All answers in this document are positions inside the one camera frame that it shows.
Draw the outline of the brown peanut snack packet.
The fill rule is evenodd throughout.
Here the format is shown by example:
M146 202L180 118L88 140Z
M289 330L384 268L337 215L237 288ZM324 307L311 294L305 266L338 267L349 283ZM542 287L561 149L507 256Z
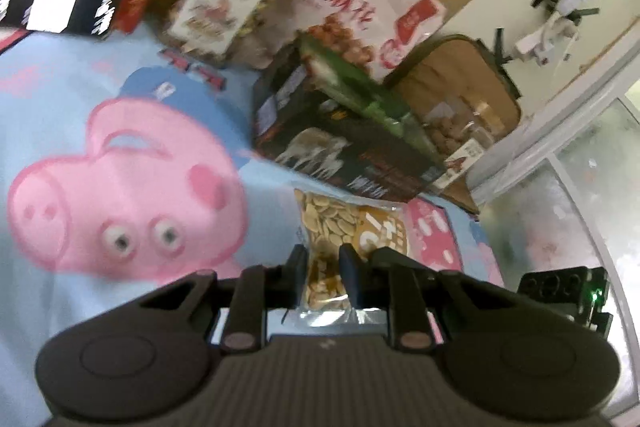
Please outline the brown peanut snack packet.
M309 253L300 319L310 327L335 324L376 324L381 314L374 308L355 311L340 275L338 251L349 244L360 259L390 247L413 256L408 206L402 202L357 196L331 196L296 188L300 229Z

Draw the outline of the nut jar brown label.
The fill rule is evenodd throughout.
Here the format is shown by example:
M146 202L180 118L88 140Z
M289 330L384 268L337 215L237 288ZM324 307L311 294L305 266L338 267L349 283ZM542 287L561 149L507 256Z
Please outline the nut jar brown label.
M464 176L506 130L486 102L452 95L436 104L422 124L445 166L445 172L432 183L436 192Z

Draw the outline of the pig cartoon bedsheet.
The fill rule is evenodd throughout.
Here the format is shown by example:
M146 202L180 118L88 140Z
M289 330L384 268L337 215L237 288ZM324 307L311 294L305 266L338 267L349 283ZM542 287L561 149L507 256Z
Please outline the pig cartoon bedsheet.
M331 187L253 152L250 70L146 29L1 44L1 421L39 426L49 338L198 269L284 261L294 191Z

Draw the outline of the black wool product box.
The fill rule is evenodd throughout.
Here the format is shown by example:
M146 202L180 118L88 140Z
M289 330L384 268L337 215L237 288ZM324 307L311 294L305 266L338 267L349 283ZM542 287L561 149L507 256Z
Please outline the black wool product box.
M446 171L409 105L312 37L262 72L253 116L260 156L355 195L408 202Z

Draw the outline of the brown cushion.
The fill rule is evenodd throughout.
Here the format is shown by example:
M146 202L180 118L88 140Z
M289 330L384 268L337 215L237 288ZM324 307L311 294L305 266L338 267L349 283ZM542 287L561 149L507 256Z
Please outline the brown cushion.
M430 191L478 213L466 176L518 127L520 92L484 43L462 35L424 42L385 84L408 103L445 163Z

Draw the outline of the white power adapter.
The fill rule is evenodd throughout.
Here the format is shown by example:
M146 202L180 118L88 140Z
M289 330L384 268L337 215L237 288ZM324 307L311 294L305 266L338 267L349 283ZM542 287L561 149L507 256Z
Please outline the white power adapter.
M537 30L521 38L513 47L513 57L538 66L562 63L570 57L570 48L578 40L578 26L568 17L552 13Z

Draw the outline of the pink snack bag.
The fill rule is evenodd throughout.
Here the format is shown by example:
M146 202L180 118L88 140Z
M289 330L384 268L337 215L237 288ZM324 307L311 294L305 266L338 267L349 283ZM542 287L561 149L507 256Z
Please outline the pink snack bag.
M310 35L382 82L445 15L438 0L277 0L260 35L271 52Z

